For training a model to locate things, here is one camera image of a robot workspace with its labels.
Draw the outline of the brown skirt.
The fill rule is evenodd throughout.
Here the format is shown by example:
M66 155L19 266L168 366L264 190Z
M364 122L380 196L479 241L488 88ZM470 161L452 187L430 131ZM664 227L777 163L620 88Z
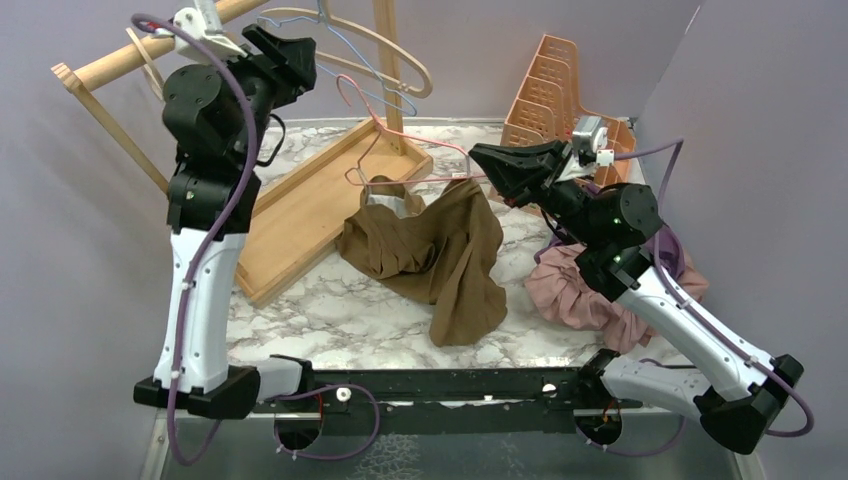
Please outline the brown skirt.
M339 255L393 292L433 308L438 346L466 346L496 330L506 293L491 277L503 232L481 186L449 182L426 203L402 184L376 176L336 241Z

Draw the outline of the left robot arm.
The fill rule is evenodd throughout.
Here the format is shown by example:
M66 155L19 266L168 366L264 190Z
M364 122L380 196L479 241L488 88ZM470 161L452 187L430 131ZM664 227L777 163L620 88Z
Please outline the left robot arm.
M302 410L315 387L288 357L270 364L270 380L228 361L229 301L261 185L255 158L275 110L317 78L312 38L283 39L254 24L243 36L252 52L183 66L164 84L163 123L177 143L167 190L171 304L157 366L133 394L213 420L242 419L265 397Z

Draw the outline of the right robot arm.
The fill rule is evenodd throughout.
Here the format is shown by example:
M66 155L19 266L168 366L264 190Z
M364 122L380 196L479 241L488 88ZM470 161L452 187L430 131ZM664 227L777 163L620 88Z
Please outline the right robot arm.
M638 183L618 183L596 194L578 179L619 154L554 140L506 147L477 144L470 158L511 207L537 205L550 229L583 246L576 263L585 283L634 313L690 362L670 369L604 350L581 369L579 398L592 407L624 400L696 420L718 444L752 453L773 434L773 422L797 398L802 365L774 356L735 334L672 278L659 257L663 227L658 195Z

